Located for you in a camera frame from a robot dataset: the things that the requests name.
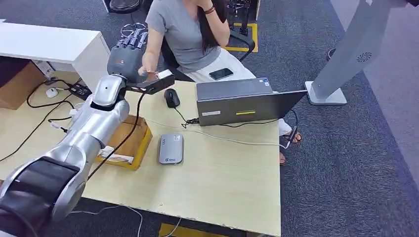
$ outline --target power strip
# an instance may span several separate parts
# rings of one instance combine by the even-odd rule
[[[82,100],[86,100],[88,96],[92,94],[91,90],[87,86],[79,83],[73,84],[69,91]]]

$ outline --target bracelet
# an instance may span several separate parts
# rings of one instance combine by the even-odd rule
[[[208,14],[212,13],[213,11],[215,11],[215,6],[214,5],[212,5],[212,7],[210,9],[204,11],[204,13],[205,13],[205,15],[208,15]]]

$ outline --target white stand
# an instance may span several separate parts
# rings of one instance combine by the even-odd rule
[[[311,84],[313,81],[306,81],[305,88],[308,90],[308,98],[310,99],[310,104],[312,105],[344,105],[347,103],[346,98],[340,88],[333,92],[326,99],[317,98],[316,93],[314,93]]]
[[[335,53],[314,81],[306,81],[313,105],[344,105],[340,87],[377,58],[390,9],[406,0],[360,0],[355,15]]]

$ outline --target foot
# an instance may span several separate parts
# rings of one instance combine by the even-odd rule
[[[286,139],[288,139],[288,137],[290,136],[290,133],[291,133],[291,132],[289,132],[289,133],[285,134],[285,135],[284,135],[284,137],[285,137]],[[293,140],[292,140],[291,142],[292,142],[292,143],[299,143],[301,140],[302,140],[302,135],[301,135],[301,133],[297,132],[297,133],[295,134],[295,136],[294,136],[294,138],[293,138]]]
[[[285,156],[282,153],[279,153],[279,165],[285,164]]]

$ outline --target sandal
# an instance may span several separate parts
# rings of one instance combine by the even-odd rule
[[[285,156],[282,153],[279,153],[279,165],[285,164]]]
[[[287,139],[287,140],[289,140],[290,139],[290,136],[289,135],[282,135],[285,139]],[[295,135],[294,135],[294,138],[293,138],[293,140],[291,141],[292,143],[299,143],[299,142],[301,142],[301,140],[302,140],[302,135],[301,135],[301,133],[299,133],[299,132],[297,132]]]

